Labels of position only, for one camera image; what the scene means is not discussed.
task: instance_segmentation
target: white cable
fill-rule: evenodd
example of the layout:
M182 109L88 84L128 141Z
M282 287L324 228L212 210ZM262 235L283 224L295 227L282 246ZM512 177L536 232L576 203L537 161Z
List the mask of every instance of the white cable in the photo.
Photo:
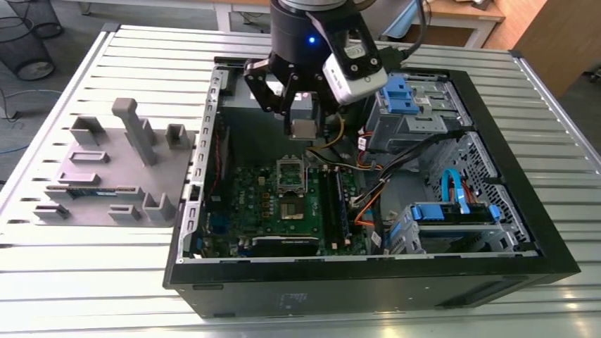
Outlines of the white cable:
M50 90L50 89L31 89L31 90L24 90L22 92L16 92L12 93L10 95L6 96L6 98L8 99L10 97L26 94L26 93L58 93L58 94L63 94L63 92L58 91L58 90Z

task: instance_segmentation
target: label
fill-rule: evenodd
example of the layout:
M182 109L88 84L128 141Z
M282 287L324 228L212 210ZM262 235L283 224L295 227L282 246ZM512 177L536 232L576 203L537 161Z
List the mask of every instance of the label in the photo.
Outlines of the label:
M428 99L428 97L415 97L414 98L414 102L416 104L431 104L431 100Z
M358 148L360 150L366 150L368 148L368 140L366 139L366 137L360 137L358 140Z
M383 244L383 237L380 237L380 235L376 232L372 232L372 242L380 248L380 245Z
M350 58L360 58L366 56L366 49L360 44L346 47L346 53Z
M282 90L284 89L284 85L278 81L267 81L267 87L270 87L276 95L282 96ZM295 101L300 101L303 97L308 97L308 93L296 93ZM251 93L251 100L255 100L255 95Z

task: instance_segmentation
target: desk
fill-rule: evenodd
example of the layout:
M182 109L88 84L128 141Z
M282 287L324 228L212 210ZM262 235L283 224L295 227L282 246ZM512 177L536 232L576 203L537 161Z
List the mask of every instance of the desk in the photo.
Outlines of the desk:
M154 127L182 123L199 130L214 58L262 58L270 46L270 36L247 33L136 26L100 33L0 191L0 332L34 338L599 337L601 160L528 64L503 51L424 46L408 66L470 73L583 269L557 284L463 310L207 321L162 286L172 229L34 224L76 117L116 125L112 101L134 97ZM182 92L179 84L196 89Z
M270 13L270 0L94 0L91 2L103 4L211 9L218 15L218 30L223 32L232 31L230 16L232 12ZM84 5L80 1L79 3L84 12L90 13L90 6ZM466 47L470 48L480 48L483 46L496 23L502 22L506 18L495 3L491 4L487 11L480 11L470 4L458 3L455 0L436 0L431 7L431 24L434 26L474 29L466 45Z
M155 6L171 8L190 8L190 9L210 9L215 11L218 16L218 30L223 32L232 31L231 13L232 12L251 12L251 13L270 13L270 0L64 0L79 2L82 14L90 15L91 4L119 4L119 5L138 5Z
M436 0L431 4L432 26L458 27L474 29L466 43L468 48L482 48L488 36L506 16L495 3L491 3L487 11L480 11L472 7L472 3L455 2L455 0Z

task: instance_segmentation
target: floor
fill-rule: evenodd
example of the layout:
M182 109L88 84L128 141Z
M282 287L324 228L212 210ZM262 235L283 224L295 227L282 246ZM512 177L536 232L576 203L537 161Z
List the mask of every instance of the floor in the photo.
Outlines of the floor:
M75 2L55 0L52 4L66 28L60 37L46 42L56 62L56 72L48 79L22 82L0 65L0 88L6 94L28 89L62 91L106 22L203 30L218 29L214 11L95 4L91 9L92 15L83 16ZM0 1L0 17L12 15L14 12L7 3ZM270 26L268 15L251 19L256 24L244 25L243 17L232 15L234 30L260 32ZM28 145L58 97L59 95L54 93L30 93L8 100L8 114L12 115L15 111L19 111L20 119L16 123L10 123L4 118L0 118L0 181L8 179L23 155L23 151L8 154L3 154L3 151ZM561 97L560 102L597 151L601 151L601 133L599 132L601 120L597 118L601 113L601 83L592 84L583 77Z

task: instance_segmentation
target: gray plastic block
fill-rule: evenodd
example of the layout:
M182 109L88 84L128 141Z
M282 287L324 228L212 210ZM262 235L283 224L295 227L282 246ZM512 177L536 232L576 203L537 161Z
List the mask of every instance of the gray plastic block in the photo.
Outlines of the gray plastic block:
M60 173L56 181L63 184L98 185L100 176L96 173Z
M191 143L184 125L168 125L166 130L166 139L170 149L190 149Z
M155 131L152 130L151 122L146 118L142 118L140 122L142 122L142 129L144 130L148 141L151 142L152 145L155 145L158 143L158 140L155 139Z
M119 186L118 188L131 188L132 191L116 191L116 196L122 199L130 199L130 200L143 200L144 199L144 190L142 190L140 187L124 187Z
M106 151L74 151L68 155L68 159L74 163L107 163L110 156Z
M124 128L107 128L107 132L98 135L102 149L98 146L90 146L91 148L87 148L78 142L72 142L67 154L74 151L106 151L110 154L110 162L74 163L66 156L58 173L96 173L102 178L98 185L83 185L78 183L72 184L72 187L108 189L114 193L111 194L108 192L102 196L84 195L72 199L64 191L58 194L50 192L51 198L56 198L54 202L60 203L70 210L71 217L66 220L40 221L40 225L104 227L174 226L174 218L166 221L151 220L142 209L146 193L150 193L155 197L156 202L159 202L162 194L166 193L176 207L176 203L182 198L183 182L187 178L192 149L170 149L164 135L166 129L155 129L156 145L152 146L152 149L158 156L158 164L146 167L142 165L135 147L128 143ZM195 135L195 132L188 131L190 139L194 139ZM68 187L68 184L58 184L58 182L54 182L54 185ZM142 218L139 220L116 222L108 214L110 205L112 204L134 205Z
M116 222L131 222L142 218L140 212L132 204L111 204L108 214Z
M156 145L158 139L155 136L155 131L152 130L151 123L148 122L148 119L142 118L140 122L142 122L142 129L144 130L144 134L148 138L148 141L151 142L152 145ZM128 133L126 133L126 137L128 139L130 144L135 147L134 141L130 139Z
M74 200L74 196L71 194L71 192L66 190L58 190L58 189L44 189L44 194L47 194L47 196L55 200L55 199L68 199L68 200Z
M39 204L34 209L34 214L42 220L66 220L70 217L66 207L56 203Z
M72 127L68 129L72 132L75 140L79 144L94 144L98 145L98 134L104 133L104 128L98 122L95 117L79 117Z
M146 194L144 202L142 203L142 209L147 213L148 218L154 221L166 221L174 218L176 214L176 208L167 197L167 194L163 193L162 201L155 202L151 194Z
M148 135L139 116L135 113L139 104L135 99L126 99L123 97L115 99L114 103L114 115L123 120L123 124L128 131L128 140L132 143L136 151L139 152L142 162L144 165L154 165L158 162L158 156L152 150L152 143L148 141Z

